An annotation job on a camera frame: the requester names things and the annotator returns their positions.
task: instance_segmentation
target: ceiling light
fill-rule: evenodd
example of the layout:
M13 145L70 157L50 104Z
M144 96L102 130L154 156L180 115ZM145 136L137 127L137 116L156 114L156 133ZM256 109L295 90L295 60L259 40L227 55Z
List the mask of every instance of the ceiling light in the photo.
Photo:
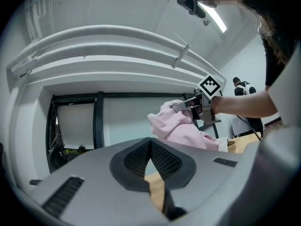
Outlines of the ceiling light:
M198 2L198 4L211 16L211 18L216 22L222 32L227 30L226 25L222 21L221 17L217 14L214 8L207 7L203 3Z

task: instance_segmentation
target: pink cloth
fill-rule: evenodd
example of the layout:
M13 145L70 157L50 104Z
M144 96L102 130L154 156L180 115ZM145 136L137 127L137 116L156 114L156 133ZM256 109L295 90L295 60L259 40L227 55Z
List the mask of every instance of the pink cloth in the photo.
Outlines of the pink cloth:
M159 140L166 139L183 145L218 151L219 144L211 135L199 131L192 123L191 110L174 112L171 106L182 102L165 102L157 115L149 114L152 134Z

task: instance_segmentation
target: ceiling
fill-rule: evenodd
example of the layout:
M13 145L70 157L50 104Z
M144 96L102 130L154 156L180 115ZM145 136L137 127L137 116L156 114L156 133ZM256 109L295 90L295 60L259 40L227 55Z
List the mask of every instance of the ceiling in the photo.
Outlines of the ceiling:
M257 21L238 6L218 6L227 30L222 33L214 20L191 16L176 0L40 0L45 13L39 15L42 37L85 25L113 24L151 31L178 43L222 68L257 32Z

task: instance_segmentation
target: wrist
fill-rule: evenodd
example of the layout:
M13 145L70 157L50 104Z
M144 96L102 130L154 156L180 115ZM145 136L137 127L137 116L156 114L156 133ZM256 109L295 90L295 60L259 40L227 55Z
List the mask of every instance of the wrist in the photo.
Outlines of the wrist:
M221 96L215 96L211 100L211 108L213 109L215 114L220 113L220 101L222 97Z

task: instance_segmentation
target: black metal frame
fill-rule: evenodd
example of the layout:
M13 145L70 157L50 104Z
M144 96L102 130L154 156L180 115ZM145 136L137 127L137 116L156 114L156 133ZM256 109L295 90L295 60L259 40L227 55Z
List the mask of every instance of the black metal frame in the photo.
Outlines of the black metal frame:
M103 101L104 98L147 98L147 97L183 97L184 100L194 97L193 94L172 94L172 93L91 93L91 94L76 94L65 96L52 96L50 103L47 123L46 123L46 152L47 156L51 149L51 144L55 138L55 118L57 116L57 108L64 105L82 105L94 103L93 112L93 142L94 149L104 147L103 141ZM204 125L198 127L196 121L195 126L204 131L213 126L215 136L218 138L218 133L215 124Z

